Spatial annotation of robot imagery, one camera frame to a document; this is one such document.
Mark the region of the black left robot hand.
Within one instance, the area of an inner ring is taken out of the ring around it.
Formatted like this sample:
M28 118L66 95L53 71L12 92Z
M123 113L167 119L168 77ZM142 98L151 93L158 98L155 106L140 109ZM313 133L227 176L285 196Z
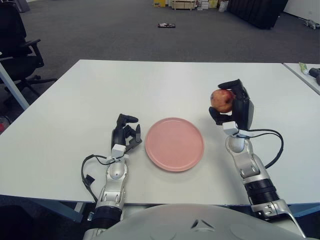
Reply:
M136 129L133 129L128 123L137 123L138 118L120 113L116 121L116 127L111 134L111 149L115 144L125 147L126 154L131 149L142 143L141 127L138 124Z

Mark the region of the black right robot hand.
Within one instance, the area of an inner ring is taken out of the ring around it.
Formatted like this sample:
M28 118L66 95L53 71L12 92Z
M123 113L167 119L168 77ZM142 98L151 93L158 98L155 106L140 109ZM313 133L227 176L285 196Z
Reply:
M254 105L240 79L219 84L210 101L209 113L217 125L234 121L240 130L250 129Z

